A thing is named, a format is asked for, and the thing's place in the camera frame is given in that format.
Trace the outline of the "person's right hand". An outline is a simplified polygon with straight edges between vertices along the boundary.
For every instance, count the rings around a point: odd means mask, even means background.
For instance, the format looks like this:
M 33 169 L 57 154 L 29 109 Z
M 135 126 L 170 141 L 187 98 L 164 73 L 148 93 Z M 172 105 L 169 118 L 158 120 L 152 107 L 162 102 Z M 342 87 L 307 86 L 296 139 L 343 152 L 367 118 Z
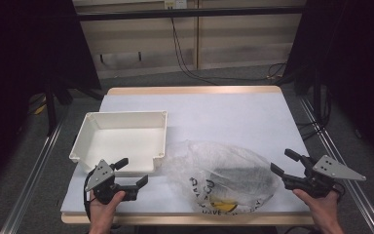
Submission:
M 337 222 L 338 194 L 336 192 L 331 191 L 322 198 L 313 198 L 301 189 L 294 189 L 293 194 L 309 207 L 317 226 L 331 226 Z

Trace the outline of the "black curtain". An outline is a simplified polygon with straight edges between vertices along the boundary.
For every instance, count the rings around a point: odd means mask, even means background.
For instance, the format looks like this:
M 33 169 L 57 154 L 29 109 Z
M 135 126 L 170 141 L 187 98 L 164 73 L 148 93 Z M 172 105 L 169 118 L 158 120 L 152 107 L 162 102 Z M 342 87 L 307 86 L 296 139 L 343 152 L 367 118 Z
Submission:
M 284 80 L 319 80 L 374 147 L 374 0 L 306 0 Z
M 14 148 L 29 100 L 100 83 L 72 0 L 0 0 L 0 166 Z

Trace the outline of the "black horizontal bar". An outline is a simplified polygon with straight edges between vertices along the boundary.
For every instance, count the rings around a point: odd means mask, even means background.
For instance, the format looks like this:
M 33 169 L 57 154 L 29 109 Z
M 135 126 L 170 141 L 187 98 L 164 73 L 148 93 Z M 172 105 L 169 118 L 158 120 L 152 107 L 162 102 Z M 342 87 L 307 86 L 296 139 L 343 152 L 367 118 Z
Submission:
M 178 9 L 178 10 L 151 10 L 109 13 L 80 13 L 80 21 L 93 20 L 146 20 L 146 19 L 174 19 L 194 17 L 224 17 L 224 16 L 251 16 L 251 15 L 287 15 L 301 14 L 306 11 L 300 6 L 278 7 L 251 7 L 251 8 L 208 8 L 208 9 Z

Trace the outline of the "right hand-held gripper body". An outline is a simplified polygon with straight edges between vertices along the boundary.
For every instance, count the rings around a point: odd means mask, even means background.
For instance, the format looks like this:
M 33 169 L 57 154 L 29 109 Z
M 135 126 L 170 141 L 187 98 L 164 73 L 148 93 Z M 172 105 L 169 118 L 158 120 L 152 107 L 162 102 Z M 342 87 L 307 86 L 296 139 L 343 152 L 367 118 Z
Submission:
M 284 187 L 288 190 L 301 189 L 313 198 L 324 198 L 334 186 L 337 179 L 366 181 L 366 176 L 339 163 L 333 158 L 323 155 L 319 160 L 304 155 L 292 156 L 305 167 L 304 177 L 281 174 Z

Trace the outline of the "black metal stand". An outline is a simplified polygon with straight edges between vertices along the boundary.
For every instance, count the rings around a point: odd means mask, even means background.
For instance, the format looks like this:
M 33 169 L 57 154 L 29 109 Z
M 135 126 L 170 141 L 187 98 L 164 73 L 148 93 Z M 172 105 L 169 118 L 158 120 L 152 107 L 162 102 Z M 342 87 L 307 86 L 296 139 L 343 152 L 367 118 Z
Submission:
M 73 97 L 69 93 L 69 89 L 78 90 L 80 93 L 97 100 L 103 99 L 103 95 L 89 88 L 84 88 L 71 80 L 48 79 L 45 84 L 45 97 L 49 121 L 48 136 L 55 131 L 57 126 L 55 98 L 58 99 L 61 105 L 71 104 Z

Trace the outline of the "metal floor rail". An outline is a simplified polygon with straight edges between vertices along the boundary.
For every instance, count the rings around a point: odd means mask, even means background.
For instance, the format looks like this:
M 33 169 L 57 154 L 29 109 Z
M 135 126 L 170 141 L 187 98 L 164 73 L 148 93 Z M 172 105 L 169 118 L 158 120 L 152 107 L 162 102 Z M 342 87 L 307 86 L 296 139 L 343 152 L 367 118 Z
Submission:
M 312 125 L 318 137 L 321 140 L 322 145 L 326 149 L 327 155 L 331 156 L 337 162 L 341 163 L 343 166 L 346 165 L 342 154 L 339 149 L 334 144 L 330 134 L 325 127 L 322 127 L 318 123 L 318 119 L 314 114 L 314 108 L 306 97 L 300 98 L 301 105 L 303 106 L 308 118 L 312 121 Z M 358 207 L 360 213 L 362 214 L 364 220 L 369 226 L 371 232 L 374 234 L 374 206 L 370 203 L 369 199 L 355 180 L 344 179 L 343 183 L 346 190 L 351 194 L 356 206 Z
M 3 227 L 0 230 L 0 234 L 17 234 L 19 226 L 32 199 L 34 190 L 55 147 L 62 126 L 63 123 L 59 122 L 56 124 L 53 131 L 47 136 L 34 167 L 29 174 L 24 187 L 22 188 L 17 201 L 4 222 Z

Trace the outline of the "yellow floor object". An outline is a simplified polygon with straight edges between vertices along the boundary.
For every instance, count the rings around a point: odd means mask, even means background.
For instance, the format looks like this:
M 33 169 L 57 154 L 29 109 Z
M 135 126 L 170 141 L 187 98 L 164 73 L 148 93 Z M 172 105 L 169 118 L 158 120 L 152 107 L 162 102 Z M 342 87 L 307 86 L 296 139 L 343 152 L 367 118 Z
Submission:
M 45 102 L 42 102 L 35 110 L 33 110 L 31 113 L 33 115 L 39 115 L 43 112 L 43 110 L 46 108 L 47 104 Z

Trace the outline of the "black rectangular case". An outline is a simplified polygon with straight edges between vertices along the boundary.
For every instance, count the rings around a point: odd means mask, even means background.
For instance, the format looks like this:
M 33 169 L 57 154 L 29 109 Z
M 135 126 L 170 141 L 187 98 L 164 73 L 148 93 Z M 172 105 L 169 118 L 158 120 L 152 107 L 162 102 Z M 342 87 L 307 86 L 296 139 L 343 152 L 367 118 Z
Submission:
M 210 174 L 210 179 L 219 188 L 245 195 L 272 193 L 277 188 L 272 173 L 260 167 L 216 169 Z

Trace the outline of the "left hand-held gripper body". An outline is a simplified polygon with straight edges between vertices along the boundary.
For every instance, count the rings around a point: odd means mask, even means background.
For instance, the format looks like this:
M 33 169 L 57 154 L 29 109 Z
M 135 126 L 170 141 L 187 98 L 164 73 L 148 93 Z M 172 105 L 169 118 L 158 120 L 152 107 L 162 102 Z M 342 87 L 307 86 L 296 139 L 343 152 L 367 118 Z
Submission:
M 124 201 L 135 201 L 140 188 L 136 185 L 120 185 L 115 182 L 115 171 L 105 160 L 100 160 L 92 170 L 85 191 L 92 191 L 95 198 L 102 204 L 107 205 L 114 195 L 120 191 L 126 193 Z

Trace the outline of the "white plastic tray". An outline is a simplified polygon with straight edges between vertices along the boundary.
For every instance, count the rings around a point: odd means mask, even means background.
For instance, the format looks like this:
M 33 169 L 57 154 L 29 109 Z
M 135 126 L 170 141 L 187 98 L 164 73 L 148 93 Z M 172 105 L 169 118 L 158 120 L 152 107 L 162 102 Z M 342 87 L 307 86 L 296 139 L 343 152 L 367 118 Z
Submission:
M 88 112 L 69 159 L 86 173 L 123 158 L 121 174 L 153 173 L 166 155 L 167 122 L 166 111 Z

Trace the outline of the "pale blue table mat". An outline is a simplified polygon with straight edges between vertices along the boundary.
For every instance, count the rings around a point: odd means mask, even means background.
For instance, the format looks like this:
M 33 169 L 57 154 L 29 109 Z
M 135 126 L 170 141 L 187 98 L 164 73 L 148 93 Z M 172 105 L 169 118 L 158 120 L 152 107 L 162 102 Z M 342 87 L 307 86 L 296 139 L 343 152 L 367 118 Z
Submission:
M 168 113 L 166 155 L 153 173 L 121 174 L 119 182 L 130 184 L 148 176 L 148 184 L 134 202 L 120 206 L 126 215 L 190 214 L 193 209 L 168 186 L 161 172 L 170 144 L 204 140 L 236 145 L 256 152 L 287 172 L 301 175 L 303 168 L 284 156 L 286 148 L 304 154 L 307 149 L 299 135 L 286 101 L 280 93 L 108 95 L 97 112 L 166 111 Z M 87 173 L 76 170 L 61 206 L 64 215 L 84 211 L 83 185 Z

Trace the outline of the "white wall socket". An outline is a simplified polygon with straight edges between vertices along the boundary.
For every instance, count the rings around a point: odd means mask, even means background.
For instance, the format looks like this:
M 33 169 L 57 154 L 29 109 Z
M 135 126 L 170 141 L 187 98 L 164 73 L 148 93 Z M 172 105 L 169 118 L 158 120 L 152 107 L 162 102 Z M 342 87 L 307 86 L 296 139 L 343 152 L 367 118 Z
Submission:
M 165 9 L 186 9 L 187 8 L 187 0 L 165 0 Z

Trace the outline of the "light wooden panel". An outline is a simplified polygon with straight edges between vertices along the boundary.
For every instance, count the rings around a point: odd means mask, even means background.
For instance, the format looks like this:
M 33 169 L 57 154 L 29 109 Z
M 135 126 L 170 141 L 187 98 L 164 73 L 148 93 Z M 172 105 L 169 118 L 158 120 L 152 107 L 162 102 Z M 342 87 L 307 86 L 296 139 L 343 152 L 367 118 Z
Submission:
M 77 13 L 165 10 L 165 0 L 72 0 Z M 186 9 L 300 6 L 306 0 L 187 0 Z M 98 77 L 287 60 L 301 16 L 124 19 L 81 23 Z

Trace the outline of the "person's left hand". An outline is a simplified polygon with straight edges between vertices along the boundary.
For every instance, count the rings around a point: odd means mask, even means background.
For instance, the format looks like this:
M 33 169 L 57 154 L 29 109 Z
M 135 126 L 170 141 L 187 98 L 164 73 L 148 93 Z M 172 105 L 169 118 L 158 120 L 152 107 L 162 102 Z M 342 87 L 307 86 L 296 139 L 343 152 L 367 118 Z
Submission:
M 104 205 L 100 203 L 94 196 L 94 193 L 90 192 L 90 213 L 91 213 L 91 227 L 104 227 L 110 228 L 113 223 L 113 218 L 116 213 L 116 208 L 121 203 L 126 193 L 120 191 L 116 193 L 109 204 Z

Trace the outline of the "clear printed plastic bag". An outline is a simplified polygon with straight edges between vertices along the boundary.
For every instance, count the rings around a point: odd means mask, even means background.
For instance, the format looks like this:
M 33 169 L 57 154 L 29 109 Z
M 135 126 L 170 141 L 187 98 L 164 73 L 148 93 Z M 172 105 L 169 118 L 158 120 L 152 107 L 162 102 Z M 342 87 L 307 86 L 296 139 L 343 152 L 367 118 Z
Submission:
M 161 172 L 171 189 L 187 201 L 193 211 L 205 215 L 251 214 L 274 197 L 272 193 L 245 195 L 219 188 L 210 179 L 216 169 L 266 168 L 270 162 L 256 152 L 236 145 L 211 141 L 185 140 L 170 144 Z

